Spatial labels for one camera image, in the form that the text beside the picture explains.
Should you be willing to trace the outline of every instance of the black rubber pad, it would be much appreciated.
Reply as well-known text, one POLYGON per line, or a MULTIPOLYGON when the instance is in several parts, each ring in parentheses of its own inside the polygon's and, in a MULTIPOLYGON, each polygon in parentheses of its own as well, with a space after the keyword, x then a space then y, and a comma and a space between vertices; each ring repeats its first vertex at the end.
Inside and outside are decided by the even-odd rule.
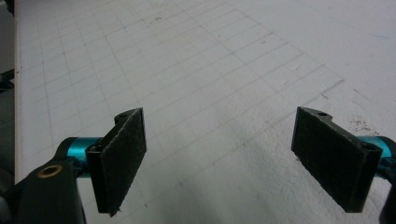
POLYGON ((346 212, 361 212, 382 149, 332 123, 332 116, 298 107, 291 150, 346 212))
POLYGON ((86 150, 96 203, 100 213, 119 210, 147 151, 143 109, 115 117, 116 126, 86 150))

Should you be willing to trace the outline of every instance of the white surface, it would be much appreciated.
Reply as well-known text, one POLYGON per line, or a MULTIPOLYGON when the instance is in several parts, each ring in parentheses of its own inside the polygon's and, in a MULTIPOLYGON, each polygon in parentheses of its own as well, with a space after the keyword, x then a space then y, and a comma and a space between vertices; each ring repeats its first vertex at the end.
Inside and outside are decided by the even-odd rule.
POLYGON ((296 106, 396 139, 396 4, 24 0, 17 175, 142 106, 148 154, 115 217, 89 223, 376 223, 389 184, 344 211, 290 151, 296 106))

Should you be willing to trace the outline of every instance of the screw hole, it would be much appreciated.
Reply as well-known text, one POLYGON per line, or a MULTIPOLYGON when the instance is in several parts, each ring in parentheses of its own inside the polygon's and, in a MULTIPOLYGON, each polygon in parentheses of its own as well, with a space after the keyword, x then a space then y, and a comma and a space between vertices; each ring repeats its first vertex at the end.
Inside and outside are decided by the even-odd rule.
POLYGON ((38 172, 37 176, 40 178, 48 178, 48 177, 52 177, 54 175, 59 174, 61 171, 62 171, 62 166, 51 165, 51 166, 47 166, 46 168, 40 170, 40 172, 38 172))

